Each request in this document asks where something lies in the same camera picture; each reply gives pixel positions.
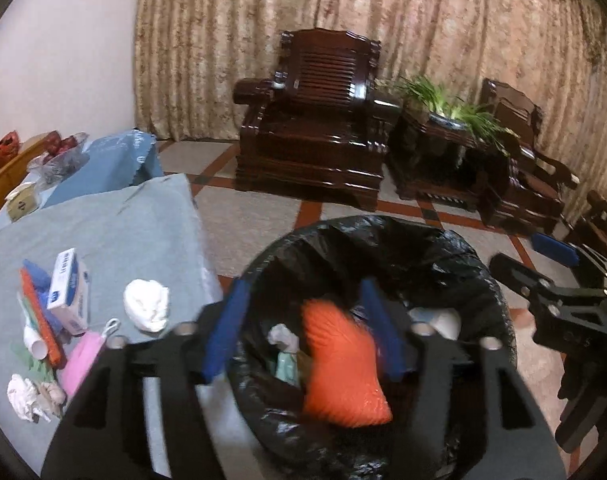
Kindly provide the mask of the pink mesh sponge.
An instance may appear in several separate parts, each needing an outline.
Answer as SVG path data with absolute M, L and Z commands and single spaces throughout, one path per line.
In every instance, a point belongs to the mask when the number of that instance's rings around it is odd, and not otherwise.
M 60 371 L 59 385 L 69 399 L 78 391 L 85 377 L 102 352 L 107 338 L 121 325 L 119 318 L 110 318 L 100 333 L 88 330 L 79 339 L 68 356 L 66 365 Z

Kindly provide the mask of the small white tissue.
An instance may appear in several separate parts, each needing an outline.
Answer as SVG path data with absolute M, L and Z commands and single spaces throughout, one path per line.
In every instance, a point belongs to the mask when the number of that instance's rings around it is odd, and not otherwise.
M 18 374 L 9 379 L 6 396 L 15 414 L 27 422 L 61 418 L 67 402 L 66 393 L 56 382 L 32 382 Z

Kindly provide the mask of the white blue toothpaste tube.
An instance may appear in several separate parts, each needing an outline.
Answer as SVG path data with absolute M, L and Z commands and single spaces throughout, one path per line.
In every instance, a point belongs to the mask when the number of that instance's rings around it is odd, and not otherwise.
M 48 357 L 46 342 L 38 331 L 34 313 L 30 308 L 29 301 L 18 292 L 17 299 L 24 316 L 23 344 L 32 358 L 43 361 Z

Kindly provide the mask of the large orange foam net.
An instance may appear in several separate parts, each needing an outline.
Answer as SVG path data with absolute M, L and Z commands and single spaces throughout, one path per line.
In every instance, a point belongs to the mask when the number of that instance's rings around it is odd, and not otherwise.
M 305 303 L 302 321 L 312 359 L 305 414 L 345 428 L 391 422 L 378 380 L 376 344 L 364 325 L 320 299 Z

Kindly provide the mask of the white tissue ball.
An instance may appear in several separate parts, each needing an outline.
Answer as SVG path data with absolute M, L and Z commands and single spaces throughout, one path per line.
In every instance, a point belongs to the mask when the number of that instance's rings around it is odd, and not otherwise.
M 169 288 L 155 280 L 136 278 L 125 286 L 123 305 L 126 315 L 138 330 L 158 334 L 169 318 Z

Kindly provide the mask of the white blue medicine box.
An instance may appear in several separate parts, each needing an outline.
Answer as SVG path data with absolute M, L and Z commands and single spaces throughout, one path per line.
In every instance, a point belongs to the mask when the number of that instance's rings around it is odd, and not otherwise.
M 88 329 L 90 273 L 76 248 L 60 252 L 55 260 L 47 297 L 47 311 L 72 336 Z

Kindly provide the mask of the narrow orange foam net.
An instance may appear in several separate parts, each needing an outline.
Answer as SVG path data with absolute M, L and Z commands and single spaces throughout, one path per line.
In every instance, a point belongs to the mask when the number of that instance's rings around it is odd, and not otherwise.
M 38 302 L 38 296 L 30 275 L 26 268 L 23 266 L 20 271 L 20 283 L 21 291 L 24 299 L 28 302 L 28 307 L 31 312 L 32 318 L 38 326 L 38 333 L 45 342 L 47 349 L 47 359 L 50 365 L 55 369 L 61 368 L 64 365 L 64 352 L 60 348 L 60 344 L 56 339 L 53 332 L 52 326 L 47 322 L 45 314 L 43 313 L 40 303 Z

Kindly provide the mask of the blue plastic glove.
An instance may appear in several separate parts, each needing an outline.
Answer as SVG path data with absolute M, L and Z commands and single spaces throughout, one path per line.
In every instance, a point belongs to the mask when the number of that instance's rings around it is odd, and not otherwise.
M 40 306 L 47 323 L 52 329 L 54 335 L 59 336 L 62 331 L 61 322 L 58 321 L 58 318 L 56 318 L 52 312 L 49 312 L 47 307 L 48 294 L 50 284 L 52 284 L 52 279 L 45 270 L 28 259 L 23 260 L 23 267 L 30 276 L 36 296 L 38 297 L 38 305 Z

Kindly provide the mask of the green rubber glove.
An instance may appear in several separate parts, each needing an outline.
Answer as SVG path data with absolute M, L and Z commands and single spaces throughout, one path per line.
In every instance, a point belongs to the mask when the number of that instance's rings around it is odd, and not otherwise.
M 41 384 L 42 382 L 50 382 L 53 384 L 56 382 L 55 371 L 49 364 L 48 359 L 35 359 L 26 348 L 15 342 L 10 345 L 10 348 L 23 366 L 22 374 L 26 376 L 26 378 L 31 379 L 32 382 L 35 382 L 36 384 Z
M 299 338 L 285 324 L 274 325 L 268 332 L 268 343 L 278 350 L 274 376 L 286 384 L 299 388 Z

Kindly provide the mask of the white paper cup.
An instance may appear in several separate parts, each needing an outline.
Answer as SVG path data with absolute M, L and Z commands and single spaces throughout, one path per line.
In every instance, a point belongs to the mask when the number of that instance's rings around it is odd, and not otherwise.
M 415 323 L 430 325 L 445 339 L 457 340 L 460 337 L 462 321 L 454 309 L 416 307 L 409 311 L 409 315 Z

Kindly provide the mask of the grey table cloth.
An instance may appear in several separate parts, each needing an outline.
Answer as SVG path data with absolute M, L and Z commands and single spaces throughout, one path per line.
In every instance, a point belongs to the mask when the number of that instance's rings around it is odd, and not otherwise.
M 222 298 L 206 240 L 183 174 L 77 197 L 0 230 L 0 428 L 28 471 L 41 470 L 57 424 L 18 419 L 6 396 L 9 379 L 24 371 L 15 352 L 22 345 L 23 261 L 50 270 L 60 252 L 75 249 L 90 272 L 90 324 L 99 328 L 120 318 L 122 334 L 139 342 L 146 337 L 123 309 L 125 286 L 136 278 L 168 287 L 171 325 L 192 321 Z

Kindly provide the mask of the green potted plant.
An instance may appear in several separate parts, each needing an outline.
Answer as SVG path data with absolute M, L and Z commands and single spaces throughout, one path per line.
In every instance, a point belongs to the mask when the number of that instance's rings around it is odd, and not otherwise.
M 450 93 L 443 84 L 436 84 L 425 75 L 400 77 L 391 90 L 403 100 L 404 113 L 419 125 L 466 134 L 474 144 L 484 145 L 507 156 L 503 136 L 511 130 L 501 126 L 497 118 L 480 105 L 468 103 Z

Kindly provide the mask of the wooden tv cabinet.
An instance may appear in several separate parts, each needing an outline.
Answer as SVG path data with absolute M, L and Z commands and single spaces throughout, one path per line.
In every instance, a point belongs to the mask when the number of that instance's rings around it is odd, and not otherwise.
M 0 211 L 6 195 L 26 177 L 28 163 L 45 150 L 46 134 L 34 136 L 21 145 L 18 155 L 0 170 Z

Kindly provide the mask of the red apples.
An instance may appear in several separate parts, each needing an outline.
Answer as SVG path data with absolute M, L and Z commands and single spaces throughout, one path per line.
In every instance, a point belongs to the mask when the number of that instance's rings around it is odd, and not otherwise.
M 76 148 L 79 145 L 75 136 L 63 138 L 58 131 L 52 131 L 46 134 L 44 138 L 45 161 L 49 162 L 58 155 L 64 154 Z

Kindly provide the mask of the beige patterned curtain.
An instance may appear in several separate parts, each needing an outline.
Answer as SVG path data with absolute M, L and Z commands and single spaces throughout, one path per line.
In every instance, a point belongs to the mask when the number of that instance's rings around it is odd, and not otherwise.
M 174 141 L 233 139 L 236 81 L 272 73 L 280 35 L 320 27 L 381 43 L 383 81 L 423 74 L 473 102 L 506 82 L 544 113 L 538 147 L 573 170 L 569 220 L 607 198 L 607 15 L 597 0 L 138 0 L 135 123 Z

